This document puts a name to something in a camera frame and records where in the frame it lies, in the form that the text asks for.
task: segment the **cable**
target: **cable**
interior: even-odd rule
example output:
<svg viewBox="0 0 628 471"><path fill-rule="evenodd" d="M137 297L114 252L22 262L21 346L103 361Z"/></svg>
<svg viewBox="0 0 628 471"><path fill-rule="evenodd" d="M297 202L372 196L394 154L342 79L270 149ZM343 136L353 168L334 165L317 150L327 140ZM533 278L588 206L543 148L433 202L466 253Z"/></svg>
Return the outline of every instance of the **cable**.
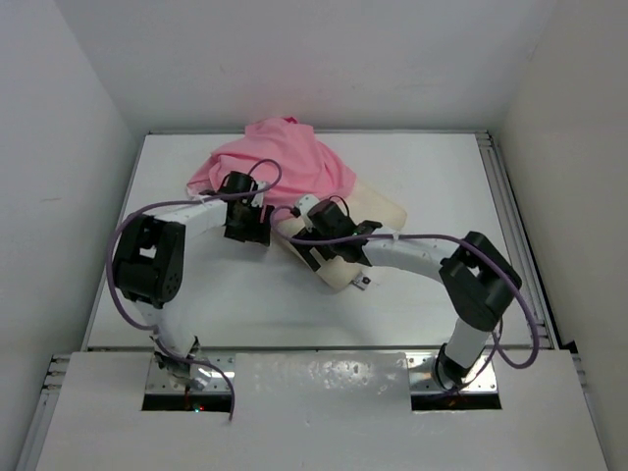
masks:
<svg viewBox="0 0 628 471"><path fill-rule="evenodd" d="M222 376L223 380L225 380L225 383L227 383L227 387L229 388L230 393L232 394L232 406L229 410L229 420L232 421L234 419L234 410L236 410L236 389L234 388L234 383L232 383L232 381L227 377L223 370L221 370L218 366L214 365L209 360L197 360L177 355L176 353L168 349L159 338L155 339L155 344L159 347L161 351L163 351L166 355L170 356L174 360L185 363L186 365L206 366L207 368L211 368L220 376Z"/></svg>
<svg viewBox="0 0 628 471"><path fill-rule="evenodd" d="M258 160L257 162L255 162L255 165L253 165L253 167L250 168L250 170L248 171L247 175L249 175L249 176L253 175L253 172L255 172L255 170L260 165L264 165L264 164L273 164L275 167L277 167L277 169L279 169L280 175L282 174L281 167L277 163L277 161L275 161L273 159L262 159L262 160Z"/></svg>
<svg viewBox="0 0 628 471"><path fill-rule="evenodd" d="M340 196L339 194L333 194L332 196L330 196L327 199L332 199L332 198L337 198L340 201L342 201L342 204L344 205L344 209L346 210L346 217L350 218L351 217L351 212L349 211L349 205L346 204L346 200L342 196Z"/></svg>
<svg viewBox="0 0 628 471"><path fill-rule="evenodd" d="M288 235L283 234L279 230L279 226L277 223L276 215L279 211L287 209L290 210L289 206L278 206L271 214L271 227L275 230L275 233L287 240L290 243L297 245L330 245L335 243L344 243L344 242L353 242L356 240L366 240L372 238L393 238L392 234L370 234L370 235L349 235L346 237L332 238L329 240L304 240L295 237L290 237ZM503 361L508 364L511 368L521 370L524 368L530 367L539 356L539 349L541 348L541 340L539 339L539 331L537 329L537 323L535 319L535 315L532 313L532 310L528 306L528 303L523 298L523 295L519 292L519 289L515 285L515 283L505 274L505 272L493 261L490 257L488 257L484 252L476 248L471 243L463 240L461 238L454 237L452 235L443 235L443 234L401 234L398 238L403 240L409 239L425 239L425 238L437 238L440 240L447 240L449 242L453 242L464 248L465 250L471 252L476 257L478 257L484 264L486 264L491 270L493 270L506 284L512 295L515 297L521 309L523 310L523 314L526 317L526 321L528 322L528 326L530 327L530 333L532 335L532 350L530 352L530 356L527 360L522 363L515 363L512 361L505 353L501 345L499 344L499 339L493 334L495 349L499 353L499 356L503 359Z"/></svg>

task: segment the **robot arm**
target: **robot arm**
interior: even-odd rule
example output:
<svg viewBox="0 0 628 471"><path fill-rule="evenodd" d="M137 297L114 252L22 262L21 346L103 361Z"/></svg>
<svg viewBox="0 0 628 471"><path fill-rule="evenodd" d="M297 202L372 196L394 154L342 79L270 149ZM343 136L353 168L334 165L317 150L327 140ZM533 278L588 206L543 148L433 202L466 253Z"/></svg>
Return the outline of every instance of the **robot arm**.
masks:
<svg viewBox="0 0 628 471"><path fill-rule="evenodd" d="M264 182L231 172L220 195L262 189ZM183 281L185 246L213 228L224 226L224 237L270 244L272 206L263 205L263 193L185 206L159 215L139 215L120 236L114 256L114 284L132 301L148 326L172 352L186 357L196 337L180 322L180 310L169 309Z"/></svg>
<svg viewBox="0 0 628 471"><path fill-rule="evenodd" d="M455 250L439 240L376 238L394 235L380 223L364 221L355 225L331 200L303 197L296 205L305 222L310 240L326 240L371 235L373 238L347 241L316 248L321 254L333 253L347 262L367 266L394 267L431 278L445 286L458 314L449 342L443 344L435 362L435 377L444 390L460 387L480 357L491 332L513 299L513 294L491 268L462 247ZM521 279L493 244L480 233L469 233L465 241L493 260L521 288ZM301 251L312 246L301 245Z"/></svg>

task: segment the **white enclosure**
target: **white enclosure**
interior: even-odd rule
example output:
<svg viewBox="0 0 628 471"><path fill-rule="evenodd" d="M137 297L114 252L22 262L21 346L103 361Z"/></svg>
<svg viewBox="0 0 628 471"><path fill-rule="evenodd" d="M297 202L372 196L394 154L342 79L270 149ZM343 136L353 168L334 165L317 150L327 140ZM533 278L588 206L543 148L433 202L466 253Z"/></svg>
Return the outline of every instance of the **white enclosure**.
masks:
<svg viewBox="0 0 628 471"><path fill-rule="evenodd" d="M622 0L1 2L0 470L50 355L80 348L144 134L283 114L497 136L605 458L628 469L627 23Z"/></svg>

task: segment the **black connector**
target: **black connector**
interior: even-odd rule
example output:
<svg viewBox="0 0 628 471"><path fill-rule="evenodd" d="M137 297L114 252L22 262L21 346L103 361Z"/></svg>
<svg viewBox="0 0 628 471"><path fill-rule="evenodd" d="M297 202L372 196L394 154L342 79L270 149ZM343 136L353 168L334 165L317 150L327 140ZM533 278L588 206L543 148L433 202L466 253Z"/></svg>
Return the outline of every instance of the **black connector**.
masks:
<svg viewBox="0 0 628 471"><path fill-rule="evenodd" d="M307 216L312 222L313 229L311 231L303 229L295 238L302 240L331 240L349 236L363 236L372 234L374 230L382 226L381 223L375 221L363 221L356 225L349 216L342 212L337 203L331 199L320 201L308 211ZM362 250L366 242L367 239L363 238L327 245L293 244L292 246L303 257L303 260L309 267L316 272L321 265L311 253L312 248L315 248L324 260L331 260L339 256L349 263L370 266L370 262Z"/></svg>
<svg viewBox="0 0 628 471"><path fill-rule="evenodd" d="M114 255L114 285L131 301L161 309L183 280L185 226L140 215L123 230ZM154 257L141 253L154 249Z"/></svg>
<svg viewBox="0 0 628 471"><path fill-rule="evenodd" d="M230 172L218 194L247 193L258 189L255 179L241 172ZM271 215L274 206L253 206L254 196L227 200L225 237L240 242L271 243Z"/></svg>
<svg viewBox="0 0 628 471"><path fill-rule="evenodd" d="M470 232L464 240L487 255L517 289L521 288L519 275L485 235ZM450 258L443 260L442 265L439 273L460 319L474 329L492 332L514 298L506 282L463 247L458 247ZM475 268L479 269L477 275L471 271Z"/></svg>

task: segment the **purple cable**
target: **purple cable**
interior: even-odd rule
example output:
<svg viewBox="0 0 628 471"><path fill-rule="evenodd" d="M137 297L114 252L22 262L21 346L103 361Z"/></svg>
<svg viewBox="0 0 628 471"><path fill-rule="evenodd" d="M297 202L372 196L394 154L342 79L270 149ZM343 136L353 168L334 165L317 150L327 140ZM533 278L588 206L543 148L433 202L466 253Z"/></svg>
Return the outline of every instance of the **purple cable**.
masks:
<svg viewBox="0 0 628 471"><path fill-rule="evenodd" d="M284 238L290 243L300 244L300 245L330 245L334 243L343 243L343 242L352 242L355 240L365 240L365 239L373 239L373 238L393 238L392 234L371 234L371 235L349 235L347 237L339 237L332 238L329 240L303 240L299 238L294 238L282 234L279 230L276 213L281 211L282 209L291 210L289 206L278 206L275 208L275 211L271 215L271 226L275 230L278 236ZM447 240L449 242L453 242L464 248L465 250L473 253L476 257L478 257L484 264L486 264L491 270L493 270L505 283L512 295L515 297L521 309L523 310L523 314L526 317L526 321L530 327L530 333L532 335L532 351L530 352L530 356L523 363L515 363L512 361L506 354L501 345L499 344L499 339L493 334L495 349L499 352L499 356L503 359L503 361L508 364L510 367L522 370L524 368L530 367L539 356L539 349L541 347L541 341L539 339L539 331L537 329L537 322L535 319L532 310L528 306L528 303L525 301L519 289L515 285L515 283L505 274L505 272L493 261L490 257L488 257L484 252L467 242L466 240L462 240L461 238L454 237L452 235L443 235L443 234L400 234L398 238L402 240L409 239L424 239L424 238L437 238L440 240Z"/></svg>
<svg viewBox="0 0 628 471"><path fill-rule="evenodd" d="M208 196L206 198L202 198L200 200L195 200L195 201L194 200L190 201L190 200L185 200L184 199L184 200L173 200L173 201L160 201L158 203L147 204L146 206L143 206L143 207L139 208L138 210L133 211L132 213L130 213L123 220L123 222L118 227L116 227L116 229L113 231L113 233L111 234L111 236L109 237L109 240L107 242L106 259L105 259L105 274L106 274L106 279L107 279L107 288L109 289L109 293L111 294L111 298L114 301L114 305L116 306L116 309L118 310L120 315L123 317L123 319L125 321L127 321L127 323L129 323L132 327L135 327L136 329L139 329L141 331L152 331L152 332L155 333L155 335L158 334L157 326L144 326L143 324L139 324L138 322L136 322L131 317L131 315L127 312L127 310L125 309L125 306L123 306L122 301L118 297L118 293L116 292L116 287L115 287L115 283L114 283L114 266L113 266L113 263L114 263L114 251L116 249L116 243L118 242L118 239L120 238L120 235L122 234L123 230L137 216L139 216L139 215L141 215L141 214L143 214L143 213L145 213L147 211L153 210L153 209L163 208L163 207L166 207L166 206L194 206L194 205L198 205L198 204L204 204L206 202L213 201L213 200L219 199L219 198L221 200L240 199L240 198L244 198L244 197L248 197L248 196L254 196L256 194L269 191L270 189L272 189L275 186L277 186L279 181L282 179L283 171L282 171L282 167L275 160L263 159L263 160L260 160L259 162L257 162L251 168L251 170L249 171L249 175L257 167L259 167L263 163L273 164L277 168L277 178L275 179L274 182L272 182L271 184L269 184L268 186L266 186L264 188L256 189L254 191L247 191L245 193L216 194L216 195ZM232 393L232 408L231 408L231 412L229 413L229 420L231 421L234 418L234 408L236 407L236 390L234 390L233 383L229 380L229 378L227 378L225 373L220 368L217 368L215 365L213 365L209 361L192 360L192 359L187 359L187 358L183 358L181 356L178 356L174 352L172 352L171 350L166 348L161 343L161 341L158 338L156 339L155 343L157 344L157 346L166 355L170 356L171 358L173 358L175 360L178 360L180 362L187 363L187 364L204 365L204 366L207 366L208 368L211 368L214 371L218 372L225 379L225 382L227 383L227 385L229 386L229 389L231 390L231 393Z"/></svg>

